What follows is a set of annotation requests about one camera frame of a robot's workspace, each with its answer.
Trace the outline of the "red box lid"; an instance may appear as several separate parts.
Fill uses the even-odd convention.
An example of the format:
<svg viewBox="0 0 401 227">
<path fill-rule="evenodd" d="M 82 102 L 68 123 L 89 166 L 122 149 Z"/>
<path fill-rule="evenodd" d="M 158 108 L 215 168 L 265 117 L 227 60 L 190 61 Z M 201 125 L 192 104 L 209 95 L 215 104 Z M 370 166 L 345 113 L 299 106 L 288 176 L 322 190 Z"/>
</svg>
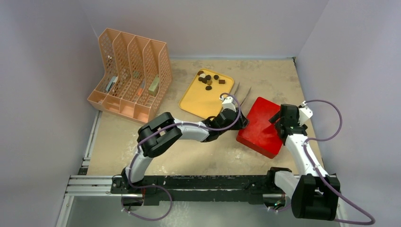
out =
<svg viewBox="0 0 401 227">
<path fill-rule="evenodd" d="M 236 141 L 267 158 L 276 157 L 282 147 L 282 141 L 269 120 L 279 110 L 279 105 L 263 97 L 256 98 L 246 117 L 249 124 L 238 132 Z"/>
</svg>

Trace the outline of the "metal serving tongs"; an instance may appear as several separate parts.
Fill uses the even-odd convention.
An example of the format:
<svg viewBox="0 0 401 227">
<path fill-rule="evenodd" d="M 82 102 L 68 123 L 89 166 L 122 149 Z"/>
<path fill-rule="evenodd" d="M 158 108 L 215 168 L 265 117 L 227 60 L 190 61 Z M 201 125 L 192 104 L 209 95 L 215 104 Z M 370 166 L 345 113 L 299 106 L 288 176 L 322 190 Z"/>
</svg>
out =
<svg viewBox="0 0 401 227">
<path fill-rule="evenodd" d="M 237 98 L 238 101 L 240 101 L 239 102 L 240 106 L 242 106 L 245 103 L 245 101 L 247 100 L 251 91 L 252 91 L 252 87 L 248 87 L 247 89 L 242 89 L 241 83 L 238 82 L 233 95 Z"/>
</svg>

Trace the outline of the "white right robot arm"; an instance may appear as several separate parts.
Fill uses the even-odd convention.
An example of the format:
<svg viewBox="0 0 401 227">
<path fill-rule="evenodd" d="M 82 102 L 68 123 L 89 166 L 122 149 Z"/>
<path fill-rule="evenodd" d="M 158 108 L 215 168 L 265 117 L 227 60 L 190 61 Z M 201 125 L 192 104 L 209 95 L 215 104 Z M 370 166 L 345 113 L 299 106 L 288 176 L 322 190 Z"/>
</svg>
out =
<svg viewBox="0 0 401 227">
<path fill-rule="evenodd" d="M 288 196 L 296 218 L 333 221 L 337 212 L 340 182 L 319 164 L 307 142 L 305 122 L 312 115 L 312 110 L 306 104 L 282 104 L 279 111 L 270 118 L 278 137 L 292 155 L 299 176 L 278 168 L 274 175 L 267 177 L 265 185 L 270 192 L 281 189 Z"/>
</svg>

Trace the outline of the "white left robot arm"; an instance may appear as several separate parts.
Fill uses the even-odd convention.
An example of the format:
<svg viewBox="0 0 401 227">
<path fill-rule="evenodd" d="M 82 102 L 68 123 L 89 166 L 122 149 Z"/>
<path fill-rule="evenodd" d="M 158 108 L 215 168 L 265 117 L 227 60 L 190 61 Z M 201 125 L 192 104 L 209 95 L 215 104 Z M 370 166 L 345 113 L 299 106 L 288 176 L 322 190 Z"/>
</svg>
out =
<svg viewBox="0 0 401 227">
<path fill-rule="evenodd" d="M 200 122 L 181 121 L 170 112 L 161 114 L 138 130 L 133 160 L 122 171 L 123 188 L 128 193 L 138 192 L 151 161 L 178 140 L 211 142 L 226 131 L 239 131 L 248 124 L 249 120 L 239 109 L 224 109 Z"/>
</svg>

